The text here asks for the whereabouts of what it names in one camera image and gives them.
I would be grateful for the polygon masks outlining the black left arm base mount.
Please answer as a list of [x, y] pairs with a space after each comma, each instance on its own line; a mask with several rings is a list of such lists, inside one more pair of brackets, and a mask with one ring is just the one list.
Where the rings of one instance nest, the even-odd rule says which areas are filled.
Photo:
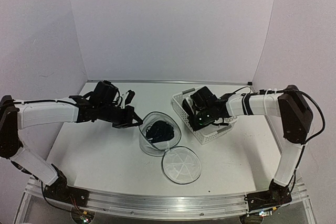
[[44, 186], [42, 189], [43, 196], [59, 202], [73, 204], [77, 207], [86, 207], [89, 191], [78, 187], [69, 186], [64, 173], [54, 164], [52, 164], [52, 167], [56, 170], [58, 178], [50, 186]]

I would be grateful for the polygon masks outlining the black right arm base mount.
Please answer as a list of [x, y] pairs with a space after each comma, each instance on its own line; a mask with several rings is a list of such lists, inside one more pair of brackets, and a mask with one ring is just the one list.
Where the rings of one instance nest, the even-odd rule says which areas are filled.
[[247, 202], [249, 213], [278, 208], [292, 202], [291, 193], [296, 183], [296, 170], [290, 179], [285, 180], [287, 184], [277, 176], [278, 174], [275, 174], [267, 190], [248, 193], [245, 196], [244, 201]]

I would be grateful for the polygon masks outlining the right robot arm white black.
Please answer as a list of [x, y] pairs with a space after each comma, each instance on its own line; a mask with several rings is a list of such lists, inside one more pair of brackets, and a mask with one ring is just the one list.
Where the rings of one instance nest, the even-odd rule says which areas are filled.
[[197, 188], [213, 195], [269, 188], [270, 205], [285, 196], [313, 120], [295, 86], [220, 97], [202, 86], [184, 96], [182, 113], [205, 167]]

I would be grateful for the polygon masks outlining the white mesh laundry bag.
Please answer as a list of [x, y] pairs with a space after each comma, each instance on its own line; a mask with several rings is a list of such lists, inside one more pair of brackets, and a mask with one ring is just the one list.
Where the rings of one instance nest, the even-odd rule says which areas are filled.
[[[145, 132], [148, 126], [159, 120], [166, 121], [174, 127], [174, 138], [153, 144], [146, 139]], [[180, 145], [182, 131], [173, 118], [163, 112], [150, 112], [144, 117], [139, 131], [140, 149], [150, 156], [161, 158], [161, 170], [168, 180], [178, 185], [187, 185], [200, 178], [201, 161], [193, 150]]]

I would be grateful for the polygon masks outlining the dark navy lace bra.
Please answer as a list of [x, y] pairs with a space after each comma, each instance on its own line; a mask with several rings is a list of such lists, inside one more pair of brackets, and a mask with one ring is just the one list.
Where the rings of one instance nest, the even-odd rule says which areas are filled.
[[174, 138], [174, 127], [166, 121], [156, 121], [147, 127], [145, 137], [153, 144], [170, 141]]

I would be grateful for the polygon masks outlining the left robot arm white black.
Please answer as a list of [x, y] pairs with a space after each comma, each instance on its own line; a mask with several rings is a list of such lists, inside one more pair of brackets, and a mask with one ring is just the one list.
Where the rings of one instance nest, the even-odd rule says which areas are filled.
[[31, 151], [19, 138], [19, 130], [52, 123], [85, 123], [97, 120], [125, 129], [140, 126], [143, 120], [131, 102], [134, 91], [120, 93], [110, 81], [100, 81], [84, 95], [62, 99], [15, 100], [11, 95], [1, 99], [1, 158], [38, 178], [59, 201], [70, 197], [66, 176], [55, 165]]

